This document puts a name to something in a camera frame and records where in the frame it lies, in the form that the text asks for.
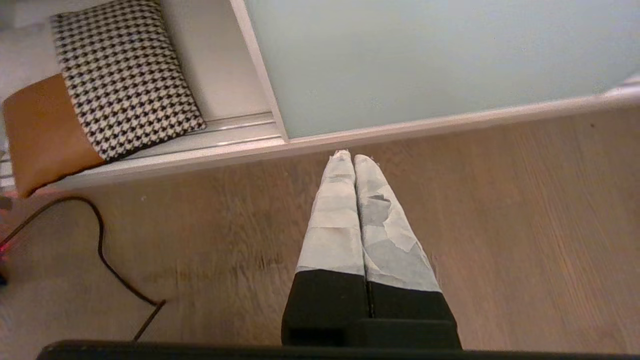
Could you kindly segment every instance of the brown leather panel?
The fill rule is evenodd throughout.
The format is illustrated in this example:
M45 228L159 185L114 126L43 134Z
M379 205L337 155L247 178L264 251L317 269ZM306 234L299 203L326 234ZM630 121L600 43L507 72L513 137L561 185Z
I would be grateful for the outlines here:
M61 74L4 100L15 187L21 197L104 163L76 118Z

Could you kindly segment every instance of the power cord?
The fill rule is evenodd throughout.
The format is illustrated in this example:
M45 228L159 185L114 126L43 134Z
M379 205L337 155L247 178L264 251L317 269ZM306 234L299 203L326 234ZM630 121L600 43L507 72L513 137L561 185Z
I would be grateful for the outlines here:
M120 284L122 284L125 288L127 288L127 290L129 290L138 299L155 307L154 311L151 313L151 315L149 315L145 323L142 324L142 326L140 327L140 329L132 339L132 341L138 341L138 339L140 339L140 336L144 334L145 330L147 330L147 327L151 324L151 322L156 317L158 312L160 312L160 310L166 304L166 300L163 299L160 301L155 301L147 297L146 295L142 294L140 290L134 288L133 285L129 284L129 282L127 282L120 274L118 274L118 272L107 262L107 259L104 257L104 253L102 251L102 247L104 244L104 222L102 220L102 215L100 214L98 207L91 200L86 199L84 197L80 197L80 196L68 196L68 197L60 197L59 199L55 199L48 202L44 206L38 208L33 214L27 217L25 221L20 223L20 225L18 225L5 239L0 241L0 251L4 251L6 249L6 246L11 241L11 239L16 234L18 234L25 226L29 225L29 223L31 223L31 221L33 221L36 217L38 217L38 215L42 214L44 211L47 211L47 209L51 208L56 204L59 204L61 202L68 202L68 201L83 202L89 205L89 207L91 207L91 210L93 210L93 214L95 215L95 218L98 220L98 257L100 257L100 261L107 268L107 270L109 270L109 272L111 272L111 274L113 274L113 276L115 276L115 278L118 279Z

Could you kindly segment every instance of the houndstooth pillow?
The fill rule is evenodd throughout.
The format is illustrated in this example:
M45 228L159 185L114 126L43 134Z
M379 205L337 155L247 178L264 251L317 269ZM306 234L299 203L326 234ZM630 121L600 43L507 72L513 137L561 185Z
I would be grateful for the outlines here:
M153 0L117 0L51 17L78 121L113 161L205 128Z

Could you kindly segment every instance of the frosted glass panel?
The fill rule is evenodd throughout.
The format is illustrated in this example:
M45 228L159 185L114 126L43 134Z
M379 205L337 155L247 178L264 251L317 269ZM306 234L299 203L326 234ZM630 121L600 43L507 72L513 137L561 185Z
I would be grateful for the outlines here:
M246 0L291 138L603 92L640 1Z

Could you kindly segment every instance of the wooden floor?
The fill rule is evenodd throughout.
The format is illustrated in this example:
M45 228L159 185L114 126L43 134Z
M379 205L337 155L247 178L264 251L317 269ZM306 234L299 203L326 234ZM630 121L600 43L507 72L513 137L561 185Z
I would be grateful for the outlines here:
M640 108L351 152L380 163L465 348L640 353ZM330 153L79 191L104 215L113 266L168 300L143 339L279 344ZM96 231L85 205L63 204L20 235L1 266L0 359L133 337L152 309L99 263Z

